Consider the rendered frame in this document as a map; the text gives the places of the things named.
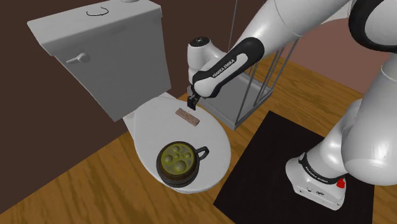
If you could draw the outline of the dark mug with green liquid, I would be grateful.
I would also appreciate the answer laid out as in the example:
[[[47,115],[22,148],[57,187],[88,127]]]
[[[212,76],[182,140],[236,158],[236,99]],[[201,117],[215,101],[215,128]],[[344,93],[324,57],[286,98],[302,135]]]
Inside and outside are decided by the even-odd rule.
[[[209,149],[206,146],[196,149],[184,141],[171,142],[157,156],[157,173],[167,186],[188,186],[199,173],[200,161],[208,154]]]

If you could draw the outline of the brown rectangular bar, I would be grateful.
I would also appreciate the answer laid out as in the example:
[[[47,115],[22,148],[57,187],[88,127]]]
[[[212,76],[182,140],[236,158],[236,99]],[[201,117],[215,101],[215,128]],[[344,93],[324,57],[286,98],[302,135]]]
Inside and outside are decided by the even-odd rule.
[[[177,109],[176,114],[188,123],[192,124],[194,127],[196,127],[200,123],[200,120],[198,118],[191,115],[189,112],[183,110],[182,108]]]

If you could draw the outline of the black robot stand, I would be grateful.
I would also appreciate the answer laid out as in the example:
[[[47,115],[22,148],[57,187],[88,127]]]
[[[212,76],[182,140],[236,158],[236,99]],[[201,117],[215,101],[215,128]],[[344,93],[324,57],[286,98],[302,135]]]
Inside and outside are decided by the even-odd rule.
[[[294,192],[286,162],[321,140],[322,136],[269,111],[214,206],[235,224],[372,224],[374,187],[350,175],[337,211]]]

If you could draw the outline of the white toilet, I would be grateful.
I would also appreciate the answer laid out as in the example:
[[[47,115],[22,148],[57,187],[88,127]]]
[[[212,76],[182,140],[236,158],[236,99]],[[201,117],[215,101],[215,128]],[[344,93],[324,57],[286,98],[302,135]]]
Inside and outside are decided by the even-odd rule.
[[[160,150],[174,141],[209,149],[197,177],[182,193],[216,186],[230,165],[228,137],[206,110],[177,115],[185,101],[169,94],[161,7],[150,0],[108,0],[28,22],[38,43],[55,57],[112,120],[123,120],[141,163],[154,177]]]

